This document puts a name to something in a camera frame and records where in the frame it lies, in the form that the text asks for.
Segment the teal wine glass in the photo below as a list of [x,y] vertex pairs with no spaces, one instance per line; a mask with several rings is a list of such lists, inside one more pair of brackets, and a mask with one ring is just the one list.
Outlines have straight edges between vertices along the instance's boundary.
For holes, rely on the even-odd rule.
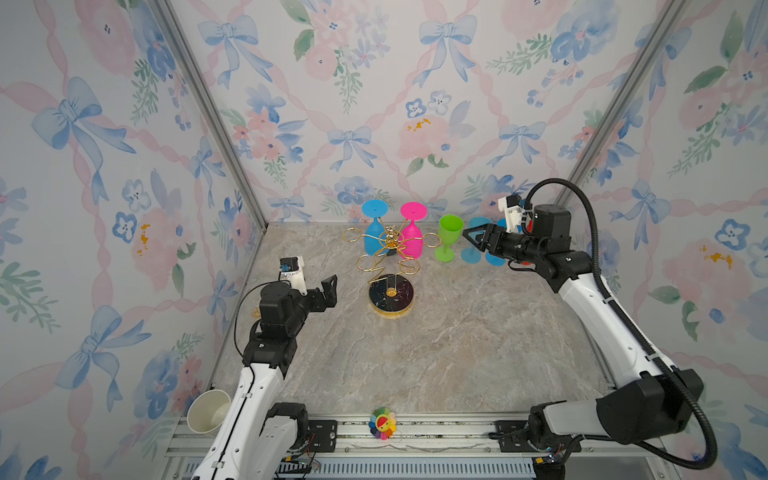
[[[474,228],[489,222],[487,217],[473,217],[469,220],[468,228]],[[461,252],[461,258],[468,264],[477,264],[480,262],[482,254],[473,246],[466,247]]]

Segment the green wine glass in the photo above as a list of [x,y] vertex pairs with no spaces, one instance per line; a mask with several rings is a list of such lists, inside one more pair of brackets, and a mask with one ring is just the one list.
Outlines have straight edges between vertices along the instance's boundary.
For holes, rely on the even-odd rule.
[[463,219],[457,215],[446,214],[440,218],[438,236],[441,244],[435,249],[435,257],[437,260],[443,263],[448,263],[454,259],[452,245],[461,237],[463,229]]

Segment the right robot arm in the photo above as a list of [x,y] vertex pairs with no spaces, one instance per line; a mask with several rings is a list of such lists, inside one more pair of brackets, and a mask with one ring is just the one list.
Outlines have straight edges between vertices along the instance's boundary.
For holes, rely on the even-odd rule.
[[521,208],[510,208],[505,225],[486,223],[462,233],[481,252],[529,264],[575,312],[614,383],[601,398],[532,407],[522,438],[548,450],[572,439],[599,437],[638,445],[684,431],[694,417],[685,397],[701,395],[701,378],[691,369],[676,367],[640,332],[603,280],[595,277],[592,257],[572,249],[570,225],[568,210],[543,204],[528,217]]

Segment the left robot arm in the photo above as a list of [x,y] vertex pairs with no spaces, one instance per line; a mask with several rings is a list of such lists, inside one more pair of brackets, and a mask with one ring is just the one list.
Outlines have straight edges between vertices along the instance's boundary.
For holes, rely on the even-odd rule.
[[336,306],[337,284],[332,275],[305,294],[288,280],[254,288],[260,294],[261,318],[241,353],[237,393],[194,479],[271,479],[289,452],[308,441],[306,406],[277,397],[307,317]]

